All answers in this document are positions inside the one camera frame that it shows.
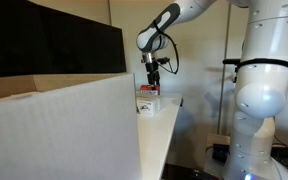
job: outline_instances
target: black monitor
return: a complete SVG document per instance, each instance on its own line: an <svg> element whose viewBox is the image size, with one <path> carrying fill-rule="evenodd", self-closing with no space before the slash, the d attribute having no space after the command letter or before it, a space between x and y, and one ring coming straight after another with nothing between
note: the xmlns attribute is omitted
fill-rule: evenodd
<svg viewBox="0 0 288 180"><path fill-rule="evenodd" d="M122 30L27 0L0 0L0 77L126 72Z"/></svg>

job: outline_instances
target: white cardboard box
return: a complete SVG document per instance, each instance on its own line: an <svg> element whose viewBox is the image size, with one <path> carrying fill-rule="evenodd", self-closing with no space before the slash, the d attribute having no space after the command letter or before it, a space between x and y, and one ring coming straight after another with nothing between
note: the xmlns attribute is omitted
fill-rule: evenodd
<svg viewBox="0 0 288 180"><path fill-rule="evenodd" d="M148 97L136 97L139 113L146 116L154 116L157 113L156 99Z"/></svg>
<svg viewBox="0 0 288 180"><path fill-rule="evenodd" d="M160 95L152 95L152 94L136 92L136 97L137 98L138 97L144 97L144 98L150 98L150 99L156 100L156 110L157 110L157 112L162 109L161 96Z"/></svg>
<svg viewBox="0 0 288 180"><path fill-rule="evenodd" d="M132 74L0 78L22 93L0 99L0 180L141 179Z"/></svg>

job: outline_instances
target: box flap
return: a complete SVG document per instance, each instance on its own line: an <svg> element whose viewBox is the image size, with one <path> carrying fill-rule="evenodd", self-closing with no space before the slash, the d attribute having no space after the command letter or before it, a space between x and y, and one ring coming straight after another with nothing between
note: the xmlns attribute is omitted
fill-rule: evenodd
<svg viewBox="0 0 288 180"><path fill-rule="evenodd" d="M0 98L28 92L45 92L123 75L117 74L56 74L0 78Z"/></svg>
<svg viewBox="0 0 288 180"><path fill-rule="evenodd" d="M0 78L0 98L36 91L33 76Z"/></svg>
<svg viewBox="0 0 288 180"><path fill-rule="evenodd" d="M88 82L120 76L118 74L59 74L59 75L34 75L34 82L38 92L45 92L64 87L84 84Z"/></svg>

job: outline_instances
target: white table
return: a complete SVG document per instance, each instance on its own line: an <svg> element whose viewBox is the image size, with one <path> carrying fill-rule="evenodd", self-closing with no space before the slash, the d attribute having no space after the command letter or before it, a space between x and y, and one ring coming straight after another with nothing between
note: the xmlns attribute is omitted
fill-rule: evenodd
<svg viewBox="0 0 288 180"><path fill-rule="evenodd" d="M181 101L181 94L161 93L161 111L137 115L143 180L161 179Z"/></svg>

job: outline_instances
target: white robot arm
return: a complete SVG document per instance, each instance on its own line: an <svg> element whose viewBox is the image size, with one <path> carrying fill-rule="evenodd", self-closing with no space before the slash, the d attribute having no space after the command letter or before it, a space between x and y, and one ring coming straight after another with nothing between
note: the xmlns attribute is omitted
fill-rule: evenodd
<svg viewBox="0 0 288 180"><path fill-rule="evenodd" d="M288 91L288 0L228 1L248 7L249 21L238 65L230 155L223 177L238 180L253 175L253 179L288 180L288 171L270 157L273 118L283 109ZM137 46L151 85L159 80L155 51L168 43L163 32L195 19L214 2L176 0L140 32Z"/></svg>

